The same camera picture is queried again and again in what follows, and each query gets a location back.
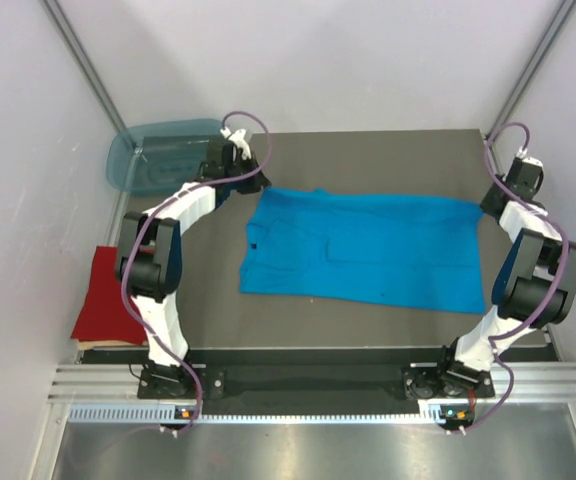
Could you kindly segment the blue t shirt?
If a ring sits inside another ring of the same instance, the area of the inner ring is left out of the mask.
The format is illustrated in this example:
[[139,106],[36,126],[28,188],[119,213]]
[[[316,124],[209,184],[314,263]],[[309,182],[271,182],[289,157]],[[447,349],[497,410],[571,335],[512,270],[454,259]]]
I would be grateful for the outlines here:
[[445,197],[270,188],[246,226],[239,290],[481,314],[481,216]]

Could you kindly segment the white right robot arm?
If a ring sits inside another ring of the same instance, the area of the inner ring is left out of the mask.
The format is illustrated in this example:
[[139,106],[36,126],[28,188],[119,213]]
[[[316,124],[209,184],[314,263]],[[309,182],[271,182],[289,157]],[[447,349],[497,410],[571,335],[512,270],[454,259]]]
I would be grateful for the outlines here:
[[534,201],[544,178],[541,161],[520,150],[480,203],[508,234],[512,247],[494,282],[492,307],[478,325],[444,349],[437,388],[455,396],[490,381],[497,358],[522,337],[561,323],[576,295],[576,243]]

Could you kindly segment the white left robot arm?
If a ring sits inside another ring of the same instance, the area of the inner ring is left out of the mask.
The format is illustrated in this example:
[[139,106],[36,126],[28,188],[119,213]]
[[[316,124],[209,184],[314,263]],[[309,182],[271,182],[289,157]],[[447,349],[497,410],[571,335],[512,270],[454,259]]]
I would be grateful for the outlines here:
[[123,217],[115,264],[120,298],[146,333],[148,360],[162,370],[160,384],[173,396],[188,394],[195,382],[193,370],[184,363],[189,345],[176,307],[182,236],[231,193],[254,194],[269,187],[262,166],[246,130],[222,127],[195,178],[157,206]]

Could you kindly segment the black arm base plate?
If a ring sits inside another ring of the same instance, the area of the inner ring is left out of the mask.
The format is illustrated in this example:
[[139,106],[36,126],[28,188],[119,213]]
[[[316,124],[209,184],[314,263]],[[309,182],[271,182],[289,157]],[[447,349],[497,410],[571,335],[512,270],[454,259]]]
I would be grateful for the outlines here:
[[403,400],[489,399],[494,387],[488,368],[478,371],[441,348],[194,349],[182,367],[142,364],[137,397],[205,400],[244,393],[332,392],[383,394]]

